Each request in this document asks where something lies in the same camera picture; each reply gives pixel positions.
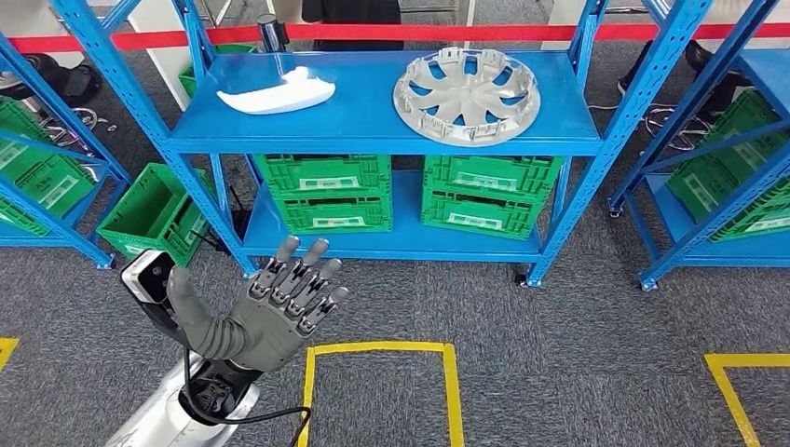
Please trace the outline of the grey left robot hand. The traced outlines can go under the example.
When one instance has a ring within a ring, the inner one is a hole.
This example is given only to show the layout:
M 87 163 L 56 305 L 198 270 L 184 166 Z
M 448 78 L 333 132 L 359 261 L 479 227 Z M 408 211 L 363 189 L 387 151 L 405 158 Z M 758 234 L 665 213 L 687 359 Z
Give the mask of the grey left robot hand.
M 215 317 L 197 298 L 190 271 L 170 271 L 167 295 L 188 348 L 204 359 L 226 360 L 262 373 L 281 368 L 348 295 L 346 287 L 330 290 L 330 279 L 342 268 L 330 259 L 315 265 L 329 249 L 316 239 L 294 265 L 298 237 L 284 239 L 266 265 L 241 290 L 231 312 Z

